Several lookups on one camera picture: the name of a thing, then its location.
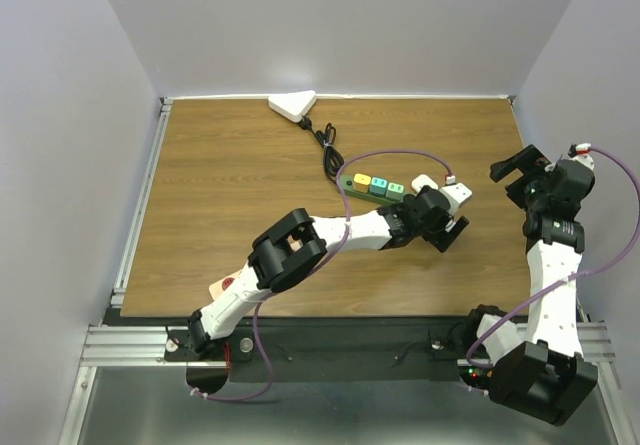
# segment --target gray floor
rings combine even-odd
[[[226,394],[256,390],[234,384]],[[240,445],[616,443],[594,390],[561,428],[455,383],[276,384],[255,403],[189,396],[180,368],[98,372],[80,443]]]

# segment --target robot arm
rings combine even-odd
[[[327,254],[398,248],[416,237],[446,251],[469,223],[454,215],[471,198],[471,190],[462,183],[438,189],[428,177],[421,177],[426,180],[414,183],[428,185],[417,195],[351,217],[348,224],[345,217],[311,217],[304,209],[287,214],[253,242],[247,263],[222,295],[191,315],[191,349],[205,355],[213,341],[230,335],[257,303],[299,284]]]
[[[595,183],[589,149],[589,144],[573,146],[570,158],[551,163],[529,146],[491,167],[496,182],[516,168],[523,174],[506,191],[526,213],[522,230],[532,297],[578,270],[584,229],[575,216]],[[499,314],[496,307],[472,311],[475,336],[487,332]],[[489,381],[491,400],[555,425],[565,423],[597,383],[596,367],[582,360],[575,280],[530,305],[524,342],[515,324],[507,322],[484,346],[495,364]]]

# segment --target green block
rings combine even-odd
[[[387,187],[387,193],[385,194],[387,198],[392,198],[394,200],[401,201],[404,196],[404,187],[399,183],[389,182],[389,186]]]
[[[374,195],[384,197],[387,192],[387,181],[384,178],[372,177],[371,185],[369,185],[369,191]]]
[[[393,205],[400,200],[388,198],[385,196],[372,195],[371,193],[363,193],[353,189],[353,177],[350,175],[342,175],[340,177],[340,185],[349,197],[359,198],[368,202],[377,203],[378,205]]]

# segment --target floor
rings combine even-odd
[[[480,303],[510,309],[529,292],[524,214],[488,177],[517,152],[507,100],[319,100],[316,129],[332,122],[349,158],[416,148],[445,158],[473,190],[471,224],[444,254],[415,240],[403,249],[338,255],[321,273],[269,300],[265,315],[466,315]],[[253,239],[294,208],[344,214],[321,149],[266,100],[174,102],[122,308],[123,316],[186,316],[210,303],[208,286],[240,269]],[[372,157],[349,173],[408,187],[440,165]],[[376,205],[351,199],[354,213]]]

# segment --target gray wall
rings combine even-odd
[[[0,443],[56,443],[156,94],[107,0],[0,0]]]
[[[510,94],[570,0],[109,0],[162,95]]]
[[[519,127],[556,158],[591,141],[640,173],[640,0],[573,0],[516,102]],[[595,156],[596,186],[578,218],[587,232],[583,268],[599,265],[629,239],[637,199],[624,174]],[[640,249],[617,268],[579,284],[593,318],[606,319],[618,369],[640,423]]]

